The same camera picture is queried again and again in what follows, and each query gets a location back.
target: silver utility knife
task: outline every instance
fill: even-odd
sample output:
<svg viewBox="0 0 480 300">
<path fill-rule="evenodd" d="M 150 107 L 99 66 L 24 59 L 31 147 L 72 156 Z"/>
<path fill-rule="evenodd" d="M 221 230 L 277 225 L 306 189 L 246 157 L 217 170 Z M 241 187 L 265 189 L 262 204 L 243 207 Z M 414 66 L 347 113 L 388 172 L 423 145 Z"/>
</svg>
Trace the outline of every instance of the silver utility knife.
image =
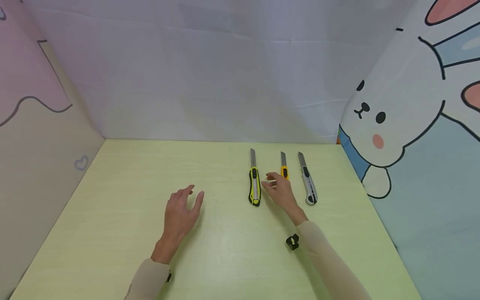
<svg viewBox="0 0 480 300">
<path fill-rule="evenodd" d="M 317 189 L 315 188 L 312 176 L 308 171 L 302 152 L 299 152 L 299 161 L 301 166 L 301 176 L 303 178 L 303 183 L 305 184 L 305 189 L 307 190 L 307 198 L 305 199 L 305 202 L 308 205 L 315 205 L 318 201 Z"/>
</svg>

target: bunny eye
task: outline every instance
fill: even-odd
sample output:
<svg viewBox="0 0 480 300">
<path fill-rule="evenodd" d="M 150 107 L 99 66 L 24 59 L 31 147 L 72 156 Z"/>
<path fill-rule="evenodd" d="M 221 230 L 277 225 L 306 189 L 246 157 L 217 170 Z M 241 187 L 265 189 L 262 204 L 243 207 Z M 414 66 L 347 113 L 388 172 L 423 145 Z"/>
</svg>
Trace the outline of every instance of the bunny eye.
<svg viewBox="0 0 480 300">
<path fill-rule="evenodd" d="M 365 86 L 365 80 L 362 80 L 359 86 L 357 86 L 357 91 L 361 91 L 364 86 Z"/>
<path fill-rule="evenodd" d="M 385 117 L 386 117 L 385 113 L 381 111 L 375 117 L 375 121 L 377 121 L 377 123 L 379 124 L 382 124 L 385 121 Z"/>
</svg>

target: wall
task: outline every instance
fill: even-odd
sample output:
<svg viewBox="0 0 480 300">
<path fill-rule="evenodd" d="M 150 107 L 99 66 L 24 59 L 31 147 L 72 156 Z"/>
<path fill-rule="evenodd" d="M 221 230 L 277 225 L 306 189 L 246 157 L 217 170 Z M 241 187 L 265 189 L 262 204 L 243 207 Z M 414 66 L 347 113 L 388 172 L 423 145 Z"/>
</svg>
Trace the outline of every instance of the wall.
<svg viewBox="0 0 480 300">
<path fill-rule="evenodd" d="M 413 0 L 25 0 L 107 138 L 333 143 Z"/>
<path fill-rule="evenodd" d="M 480 1 L 418 1 L 339 139 L 425 300 L 480 295 Z"/>
<path fill-rule="evenodd" d="M 0 7 L 0 299 L 6 299 L 103 138 L 23 5 L 0 0 Z"/>
</svg>

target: hand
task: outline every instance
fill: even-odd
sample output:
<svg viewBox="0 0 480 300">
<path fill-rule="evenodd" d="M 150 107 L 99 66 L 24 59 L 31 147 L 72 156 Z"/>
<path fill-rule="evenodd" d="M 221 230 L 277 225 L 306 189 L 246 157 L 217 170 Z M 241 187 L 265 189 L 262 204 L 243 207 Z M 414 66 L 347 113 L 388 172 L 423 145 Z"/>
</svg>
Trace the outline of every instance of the hand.
<svg viewBox="0 0 480 300">
<path fill-rule="evenodd" d="M 273 181 L 270 183 L 262 181 L 262 186 L 273 202 L 287 213 L 295 226 L 308 220 L 305 212 L 298 206 L 297 200 L 295 200 L 290 181 L 276 172 L 267 173 L 267 180 Z"/>
<path fill-rule="evenodd" d="M 163 235 L 156 243 L 151 256 L 154 262 L 170 264 L 181 241 L 195 226 L 204 201 L 204 192 L 198 193 L 195 206 L 188 210 L 187 199 L 188 195 L 192 194 L 193 187 L 193 184 L 189 185 L 170 196 L 165 209 Z"/>
</svg>

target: heart drawing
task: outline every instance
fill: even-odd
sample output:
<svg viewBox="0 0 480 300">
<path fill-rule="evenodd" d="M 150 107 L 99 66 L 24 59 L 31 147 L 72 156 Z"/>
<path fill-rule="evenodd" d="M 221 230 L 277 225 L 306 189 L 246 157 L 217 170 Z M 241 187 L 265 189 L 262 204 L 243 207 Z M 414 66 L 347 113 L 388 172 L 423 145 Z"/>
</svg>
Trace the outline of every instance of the heart drawing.
<svg viewBox="0 0 480 300">
<path fill-rule="evenodd" d="M 88 156 L 84 155 L 80 159 L 75 160 L 73 166 L 79 171 L 84 171 L 88 166 Z"/>
</svg>

